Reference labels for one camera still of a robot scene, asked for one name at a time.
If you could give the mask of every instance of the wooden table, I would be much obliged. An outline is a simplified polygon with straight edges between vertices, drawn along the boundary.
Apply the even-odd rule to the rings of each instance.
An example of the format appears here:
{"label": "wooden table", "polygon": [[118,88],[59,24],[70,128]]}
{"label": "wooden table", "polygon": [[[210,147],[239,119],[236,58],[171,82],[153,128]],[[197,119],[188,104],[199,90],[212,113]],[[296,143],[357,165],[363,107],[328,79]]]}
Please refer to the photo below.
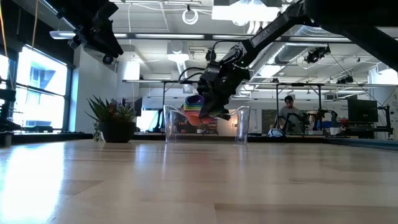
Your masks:
{"label": "wooden table", "polygon": [[92,140],[0,149],[0,223],[398,223],[398,153]]}

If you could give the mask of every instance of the green leaves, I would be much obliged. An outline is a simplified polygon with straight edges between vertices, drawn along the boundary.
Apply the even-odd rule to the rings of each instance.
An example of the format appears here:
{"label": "green leaves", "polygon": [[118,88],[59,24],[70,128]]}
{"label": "green leaves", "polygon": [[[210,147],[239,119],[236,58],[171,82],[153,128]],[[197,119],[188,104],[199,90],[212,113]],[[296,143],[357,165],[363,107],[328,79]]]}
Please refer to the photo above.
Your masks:
{"label": "green leaves", "polygon": [[97,122],[132,122],[136,116],[134,108],[129,105],[119,105],[115,99],[111,99],[111,102],[105,99],[104,102],[101,98],[93,97],[94,100],[89,98],[87,101],[94,116],[86,114]]}

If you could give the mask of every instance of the potted plant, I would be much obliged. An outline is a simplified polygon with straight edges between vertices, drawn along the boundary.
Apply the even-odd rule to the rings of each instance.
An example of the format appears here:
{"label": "potted plant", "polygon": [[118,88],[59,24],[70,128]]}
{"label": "potted plant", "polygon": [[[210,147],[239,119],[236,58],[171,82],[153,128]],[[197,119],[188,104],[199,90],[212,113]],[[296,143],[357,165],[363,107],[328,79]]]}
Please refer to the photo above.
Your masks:
{"label": "potted plant", "polygon": [[104,102],[95,96],[94,99],[88,99],[94,116],[86,114],[96,121],[95,128],[101,133],[102,139],[106,142],[128,142],[136,129],[134,108],[117,104],[115,99],[111,99],[111,102]]}

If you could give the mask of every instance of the window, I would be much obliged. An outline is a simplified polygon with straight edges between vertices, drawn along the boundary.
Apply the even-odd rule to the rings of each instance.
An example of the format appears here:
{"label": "window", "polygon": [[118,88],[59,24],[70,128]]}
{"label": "window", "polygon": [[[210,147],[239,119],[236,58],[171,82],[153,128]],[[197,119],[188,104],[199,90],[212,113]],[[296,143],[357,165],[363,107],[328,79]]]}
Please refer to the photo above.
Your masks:
{"label": "window", "polygon": [[17,83],[65,95],[68,68],[24,47],[19,54]]}
{"label": "window", "polygon": [[3,80],[8,79],[8,67],[9,67],[8,58],[6,56],[0,55],[0,77]]}
{"label": "window", "polygon": [[144,110],[141,109],[141,116],[137,117],[137,127],[141,131],[151,131],[152,128],[156,127],[157,124],[157,110]]}
{"label": "window", "polygon": [[67,73],[66,65],[24,47],[17,68],[14,122],[63,128]]}

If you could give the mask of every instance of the black plant pot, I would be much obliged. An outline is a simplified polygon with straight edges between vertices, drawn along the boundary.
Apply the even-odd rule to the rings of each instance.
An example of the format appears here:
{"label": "black plant pot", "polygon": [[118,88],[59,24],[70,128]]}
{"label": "black plant pot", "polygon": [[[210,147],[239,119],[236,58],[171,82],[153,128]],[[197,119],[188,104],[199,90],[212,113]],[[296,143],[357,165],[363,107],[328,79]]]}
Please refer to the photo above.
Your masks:
{"label": "black plant pot", "polygon": [[136,124],[101,122],[98,126],[105,142],[127,143],[134,135]]}

